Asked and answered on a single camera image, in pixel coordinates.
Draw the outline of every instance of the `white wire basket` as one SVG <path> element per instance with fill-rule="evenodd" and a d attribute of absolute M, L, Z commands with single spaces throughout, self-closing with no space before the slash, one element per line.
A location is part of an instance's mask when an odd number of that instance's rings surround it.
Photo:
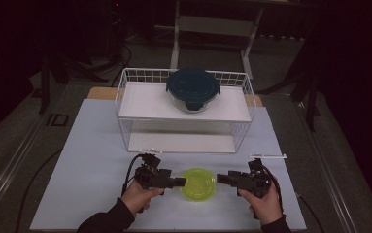
<path fill-rule="evenodd" d="M 116 115 L 129 151 L 235 153 L 254 120 L 255 97 L 245 73 L 207 71 L 220 83 L 210 107 L 188 114 L 166 91 L 173 69 L 126 68 L 122 71 Z"/>

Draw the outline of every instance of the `bowl lid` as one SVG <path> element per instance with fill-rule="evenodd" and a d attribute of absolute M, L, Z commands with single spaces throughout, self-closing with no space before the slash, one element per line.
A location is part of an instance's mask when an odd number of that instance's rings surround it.
<path fill-rule="evenodd" d="M 206 103 L 220 93 L 220 84 L 204 70 L 184 68 L 167 79 L 166 89 L 179 100 L 187 103 Z"/>

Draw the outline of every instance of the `person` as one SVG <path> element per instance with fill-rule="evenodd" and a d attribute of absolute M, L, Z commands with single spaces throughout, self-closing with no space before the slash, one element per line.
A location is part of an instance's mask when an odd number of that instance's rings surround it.
<path fill-rule="evenodd" d="M 148 209 L 151 199 L 164 191 L 162 188 L 144 190 L 136 181 L 130 184 L 121 198 L 107 213 L 97 213 L 84 221 L 78 233 L 119 233 L 128 229 L 134 222 L 137 213 L 141 209 Z M 255 197 L 247 190 L 238 190 L 240 195 L 249 203 L 252 211 L 258 216 L 261 230 L 264 233 L 286 233 L 291 232 L 286 223 L 286 216 L 283 215 L 279 195 L 276 186 L 271 185 L 268 193 L 261 199 Z"/>

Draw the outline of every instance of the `dark background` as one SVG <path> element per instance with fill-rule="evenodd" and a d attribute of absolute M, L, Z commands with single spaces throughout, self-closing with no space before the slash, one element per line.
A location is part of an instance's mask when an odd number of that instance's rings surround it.
<path fill-rule="evenodd" d="M 109 6 L 97 2 L 0 1 L 0 121 L 33 91 L 28 78 L 40 71 L 44 49 L 87 63 L 91 51 L 104 50 L 104 40 L 90 36 L 104 36 L 109 28 L 104 26 Z M 146 37 L 152 37 L 155 24 L 173 24 L 174 1 L 120 3 L 124 20 Z M 316 9 L 266 8 L 258 33 L 276 40 L 307 39 L 294 63 L 299 69 L 319 71 L 319 91 L 372 189 L 372 1 L 329 1 L 328 7 L 321 17 Z M 230 13 L 212 10 L 213 16 Z M 246 9 L 240 16 L 251 14 Z"/>

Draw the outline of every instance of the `white table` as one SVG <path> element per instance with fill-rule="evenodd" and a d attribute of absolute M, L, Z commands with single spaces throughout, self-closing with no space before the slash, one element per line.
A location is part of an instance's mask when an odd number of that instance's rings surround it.
<path fill-rule="evenodd" d="M 228 170 L 249 172 L 250 153 L 282 154 L 264 107 L 257 108 L 237 153 L 164 153 L 159 168 L 171 169 L 172 177 L 193 167 L 221 174 Z M 107 212 L 120 196 L 135 154 L 128 152 L 122 141 L 114 101 L 84 100 L 30 229 L 75 230 L 93 214 Z M 140 164 L 138 160 L 133 169 Z M 305 229 L 285 162 L 263 159 L 263 164 L 279 180 L 289 227 Z M 130 230 L 245 231 L 259 227 L 249 204 L 236 195 L 236 188 L 217 183 L 216 194 L 204 202 L 186 200 L 177 187 L 167 189 L 164 196 L 153 198 L 151 207 L 137 216 Z"/>

